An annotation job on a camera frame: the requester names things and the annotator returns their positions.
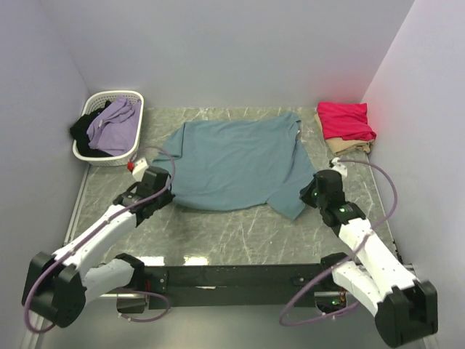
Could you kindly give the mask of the teal blue t shirt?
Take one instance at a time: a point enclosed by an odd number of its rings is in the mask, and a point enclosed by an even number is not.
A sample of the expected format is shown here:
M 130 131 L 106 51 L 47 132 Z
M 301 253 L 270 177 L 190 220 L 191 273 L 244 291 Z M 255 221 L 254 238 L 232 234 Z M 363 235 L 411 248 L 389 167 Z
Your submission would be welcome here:
M 175 202 L 229 212 L 267 204 L 295 220 L 299 192 L 315 173 L 291 111 L 258 121 L 188 121 L 163 144 L 153 166 L 174 174 Z

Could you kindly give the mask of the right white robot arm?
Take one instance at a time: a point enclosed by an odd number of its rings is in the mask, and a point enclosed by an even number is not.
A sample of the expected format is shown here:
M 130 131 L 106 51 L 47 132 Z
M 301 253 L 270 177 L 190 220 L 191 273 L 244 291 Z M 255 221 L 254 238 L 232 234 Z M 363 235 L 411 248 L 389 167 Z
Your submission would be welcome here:
M 363 211 L 345 199 L 342 180 L 339 171 L 325 169 L 301 191 L 302 201 L 319 210 L 323 222 L 359 260 L 321 269 L 321 286 L 341 286 L 351 293 L 373 315 L 378 333 L 391 348 L 436 334 L 436 288 L 419 281 L 389 251 Z

